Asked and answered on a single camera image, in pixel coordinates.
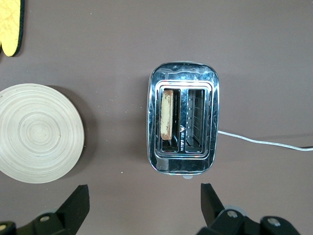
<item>power cord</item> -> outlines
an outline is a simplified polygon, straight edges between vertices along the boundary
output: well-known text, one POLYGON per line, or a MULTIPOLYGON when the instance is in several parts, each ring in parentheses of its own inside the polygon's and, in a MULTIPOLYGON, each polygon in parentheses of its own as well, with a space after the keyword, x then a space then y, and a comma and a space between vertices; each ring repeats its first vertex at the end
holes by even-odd
POLYGON ((239 138, 239 139, 242 139, 245 141, 249 141, 249 142, 253 142, 253 143, 275 145, 275 146, 280 146, 280 147, 284 147, 284 148, 291 148, 291 149, 298 150, 298 151, 313 151, 312 147, 310 147, 310 148, 299 148, 299 147, 295 147, 295 146, 291 146, 291 145, 287 145, 287 144, 283 144, 283 143, 275 143, 275 142, 268 142, 268 141, 256 141, 256 140, 249 139, 247 137, 235 135, 235 134, 224 132, 224 131, 218 131, 218 133, 222 134, 222 135, 226 135, 226 136, 236 137, 236 138, 239 138))

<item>oven mitt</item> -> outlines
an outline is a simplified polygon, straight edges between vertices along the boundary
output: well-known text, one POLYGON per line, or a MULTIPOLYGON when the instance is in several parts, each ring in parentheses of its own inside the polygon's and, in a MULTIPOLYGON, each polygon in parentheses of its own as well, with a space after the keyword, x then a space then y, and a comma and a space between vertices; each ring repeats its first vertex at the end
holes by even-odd
POLYGON ((19 52, 23 36, 24 0, 0 0, 0 47, 7 56, 19 52))

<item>toaster logo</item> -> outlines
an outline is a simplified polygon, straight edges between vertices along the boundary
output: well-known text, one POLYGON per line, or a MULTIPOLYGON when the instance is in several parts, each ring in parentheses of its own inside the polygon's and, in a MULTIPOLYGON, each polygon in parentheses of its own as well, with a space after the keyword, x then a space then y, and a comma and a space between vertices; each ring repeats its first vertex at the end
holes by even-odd
POLYGON ((180 125, 180 132, 183 132, 184 130, 186 130, 186 128, 180 125))
POLYGON ((186 128, 180 125, 180 150, 184 151, 184 145, 185 145, 185 130, 186 128))
POLYGON ((0 0, 0 50, 7 56, 19 52, 23 35, 24 0, 0 0))

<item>toaster slot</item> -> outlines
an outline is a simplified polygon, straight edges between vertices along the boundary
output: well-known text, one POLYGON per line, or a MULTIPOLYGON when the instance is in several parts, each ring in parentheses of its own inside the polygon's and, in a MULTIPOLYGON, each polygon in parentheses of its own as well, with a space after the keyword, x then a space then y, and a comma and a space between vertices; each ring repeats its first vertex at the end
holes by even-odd
POLYGON ((188 90, 186 152, 201 153, 204 136, 205 90, 188 90))
POLYGON ((164 89, 161 97, 161 150, 164 153, 178 152, 180 89, 164 89))

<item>brown background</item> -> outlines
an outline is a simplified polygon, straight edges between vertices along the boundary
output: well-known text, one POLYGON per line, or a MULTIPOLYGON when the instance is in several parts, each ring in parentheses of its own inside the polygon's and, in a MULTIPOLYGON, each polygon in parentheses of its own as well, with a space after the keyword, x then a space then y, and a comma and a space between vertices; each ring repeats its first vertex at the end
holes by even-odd
POLYGON ((18 226, 88 184, 84 234, 193 235, 205 222, 200 184, 255 220, 313 225, 313 154, 219 135, 216 161, 191 180, 161 175, 146 153, 148 79, 161 63, 211 65, 220 78, 220 130, 313 145, 313 2, 29 0, 20 53, 0 54, 1 90, 51 86, 76 106, 86 148, 46 184, 0 172, 0 221, 18 226))

